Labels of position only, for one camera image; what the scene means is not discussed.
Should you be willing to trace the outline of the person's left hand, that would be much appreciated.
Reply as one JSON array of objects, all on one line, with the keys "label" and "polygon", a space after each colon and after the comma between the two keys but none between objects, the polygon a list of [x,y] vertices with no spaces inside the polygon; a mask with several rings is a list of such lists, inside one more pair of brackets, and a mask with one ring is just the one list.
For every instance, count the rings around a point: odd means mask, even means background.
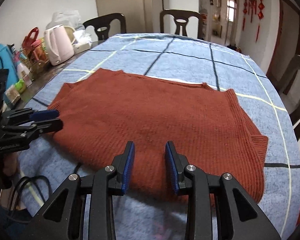
[{"label": "person's left hand", "polygon": [[12,176],[17,171],[17,152],[4,155],[2,172],[7,176]]}]

